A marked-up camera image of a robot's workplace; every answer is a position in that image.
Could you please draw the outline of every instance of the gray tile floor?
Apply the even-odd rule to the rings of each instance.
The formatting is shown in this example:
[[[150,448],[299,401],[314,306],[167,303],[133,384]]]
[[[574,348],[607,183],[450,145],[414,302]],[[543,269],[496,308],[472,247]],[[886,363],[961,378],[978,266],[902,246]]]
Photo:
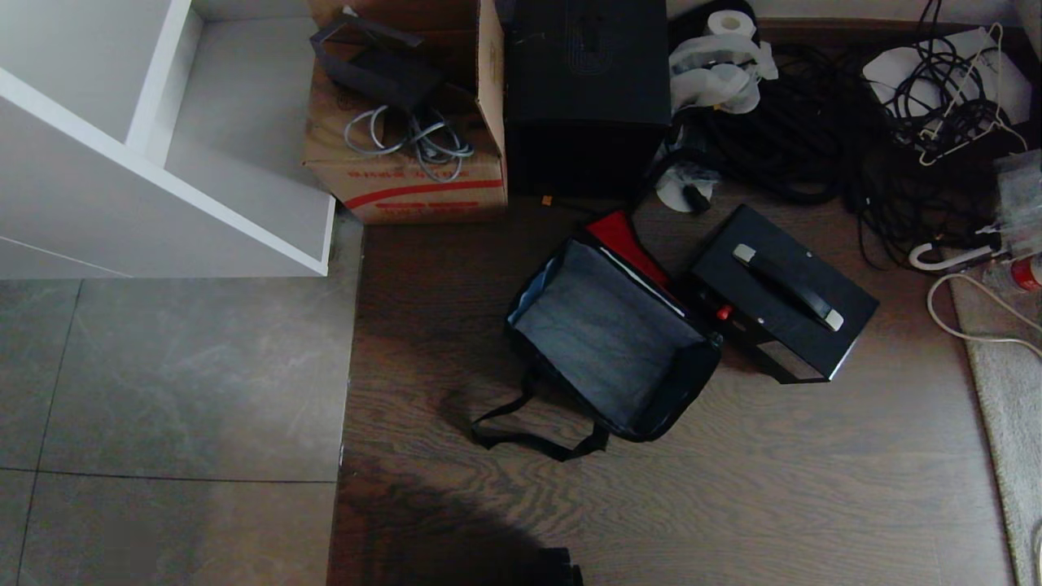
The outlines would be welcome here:
[[[361,250],[0,282],[0,586],[324,584]]]

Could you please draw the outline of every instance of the wooden floor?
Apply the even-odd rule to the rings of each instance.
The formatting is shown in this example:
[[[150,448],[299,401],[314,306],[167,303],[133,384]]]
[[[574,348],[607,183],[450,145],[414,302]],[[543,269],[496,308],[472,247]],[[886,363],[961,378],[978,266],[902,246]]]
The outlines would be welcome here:
[[[581,215],[516,198],[503,223],[368,228],[330,584],[527,584],[540,546],[569,547],[593,586],[1011,583],[964,348],[929,320],[929,282],[869,269],[838,202],[723,191],[700,218],[638,212],[668,269],[748,201],[878,313],[834,383],[783,387],[728,348],[664,438],[567,464],[465,430],[517,395],[503,314]],[[546,402],[504,424],[589,428]]]

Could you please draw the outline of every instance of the cardboard box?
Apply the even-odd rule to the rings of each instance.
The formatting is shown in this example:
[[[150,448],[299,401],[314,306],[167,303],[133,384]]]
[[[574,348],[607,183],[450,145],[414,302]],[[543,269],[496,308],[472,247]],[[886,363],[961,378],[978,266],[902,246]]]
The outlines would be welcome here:
[[[309,0],[321,26],[340,14],[342,0]],[[471,0],[444,4],[408,0],[349,1],[363,18],[423,35],[423,58],[441,68],[460,89],[444,87],[433,100],[457,132],[474,145],[460,176],[447,184],[430,179],[412,149],[382,156],[355,152],[344,143],[344,128],[373,103],[336,86],[316,65],[304,139],[304,166],[367,224],[469,222],[500,217],[506,209],[503,156],[503,33],[494,0],[480,0],[475,20]],[[348,35],[338,35],[326,50],[350,55],[361,50]],[[377,126],[389,141],[400,137],[390,119]],[[358,144],[369,144],[368,125],[352,128]],[[448,176],[454,164],[436,166]]]

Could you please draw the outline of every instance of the beige carpet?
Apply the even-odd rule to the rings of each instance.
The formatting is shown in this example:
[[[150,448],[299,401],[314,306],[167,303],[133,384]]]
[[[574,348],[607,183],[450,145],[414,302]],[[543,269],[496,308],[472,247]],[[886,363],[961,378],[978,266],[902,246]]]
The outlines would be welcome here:
[[[949,284],[963,332],[1010,334],[1042,345],[1042,337],[972,285],[959,279]],[[1039,295],[1007,300],[1022,314],[1042,318]],[[1042,531],[1042,361],[1013,344],[967,342],[966,347],[991,445],[1017,584],[1037,585]]]

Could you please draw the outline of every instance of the black box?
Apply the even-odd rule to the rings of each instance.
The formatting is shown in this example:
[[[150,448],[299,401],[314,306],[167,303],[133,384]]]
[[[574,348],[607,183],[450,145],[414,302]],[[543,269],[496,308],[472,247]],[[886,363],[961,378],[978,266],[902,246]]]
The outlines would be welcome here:
[[[746,205],[673,293],[783,384],[830,381],[879,304]]]
[[[511,180],[629,199],[669,128],[663,0],[518,0],[506,49]]]

